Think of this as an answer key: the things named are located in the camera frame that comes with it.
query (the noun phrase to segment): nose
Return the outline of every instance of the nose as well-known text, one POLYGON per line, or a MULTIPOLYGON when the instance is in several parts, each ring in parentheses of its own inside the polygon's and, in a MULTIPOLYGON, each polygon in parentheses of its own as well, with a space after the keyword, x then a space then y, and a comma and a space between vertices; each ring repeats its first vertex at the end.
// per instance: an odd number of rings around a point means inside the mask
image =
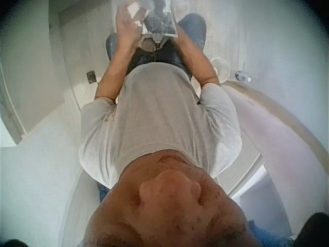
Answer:
POLYGON ((192 206, 198 203, 200 184, 190 180, 184 173, 167 170, 156 178, 144 182, 139 188, 141 201, 145 204, 169 206, 179 202, 181 206, 192 206))

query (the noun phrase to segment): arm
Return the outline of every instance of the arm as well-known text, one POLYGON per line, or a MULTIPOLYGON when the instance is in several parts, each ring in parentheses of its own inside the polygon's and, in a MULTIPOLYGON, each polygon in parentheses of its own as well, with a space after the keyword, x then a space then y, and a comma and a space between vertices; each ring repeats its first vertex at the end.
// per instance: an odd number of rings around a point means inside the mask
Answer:
POLYGON ((141 38, 141 28, 135 24, 135 21, 142 20, 144 15, 145 9, 140 9, 132 19, 127 6, 119 6, 116 15, 118 48, 98 84, 95 99, 105 97, 115 102, 118 97, 130 60, 141 38))
POLYGON ((201 88, 207 83, 219 85, 217 74, 203 52, 191 41, 184 30, 177 25, 178 38, 174 39, 177 48, 201 88))

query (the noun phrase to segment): hand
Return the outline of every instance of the hand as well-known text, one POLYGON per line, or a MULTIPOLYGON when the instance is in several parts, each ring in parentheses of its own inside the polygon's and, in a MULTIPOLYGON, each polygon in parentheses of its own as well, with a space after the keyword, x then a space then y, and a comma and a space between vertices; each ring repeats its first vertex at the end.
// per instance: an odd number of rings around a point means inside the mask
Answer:
POLYGON ((118 49, 124 51, 136 50, 138 42, 141 39, 142 27, 137 26, 135 21, 142 21, 145 13, 146 10, 141 8, 132 19, 128 12, 127 5, 121 5, 118 7, 116 15, 118 49))

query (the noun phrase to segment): jeans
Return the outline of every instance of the jeans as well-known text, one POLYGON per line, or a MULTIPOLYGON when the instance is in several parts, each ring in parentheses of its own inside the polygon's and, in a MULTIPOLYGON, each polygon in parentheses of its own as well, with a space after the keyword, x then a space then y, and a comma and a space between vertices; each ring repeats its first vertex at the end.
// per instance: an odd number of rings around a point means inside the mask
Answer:
MULTIPOLYGON (((179 21, 178 25, 182 27, 192 42, 196 44, 200 50, 204 49, 207 25, 203 17, 198 14, 191 13, 179 21)), ((116 33, 113 33, 106 40, 106 50, 109 60, 114 57, 117 46, 118 36, 116 33)), ((175 65, 184 70, 190 79, 192 78, 191 71, 186 66, 179 50, 175 47, 175 44, 171 39, 164 44, 162 49, 155 52, 147 52, 141 48, 137 48, 128 66, 127 75, 137 66, 151 62, 162 62, 175 65)))

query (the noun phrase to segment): shirt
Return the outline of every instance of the shirt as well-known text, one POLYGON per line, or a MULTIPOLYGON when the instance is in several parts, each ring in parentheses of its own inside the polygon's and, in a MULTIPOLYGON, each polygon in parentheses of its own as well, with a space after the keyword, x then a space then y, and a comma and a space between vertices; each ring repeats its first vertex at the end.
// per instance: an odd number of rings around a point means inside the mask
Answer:
POLYGON ((118 104, 98 98, 81 111, 82 167, 112 188, 133 160, 160 150, 177 150, 212 178, 241 151, 235 106, 216 84, 200 98, 186 73, 171 64, 150 63, 125 79, 118 104))

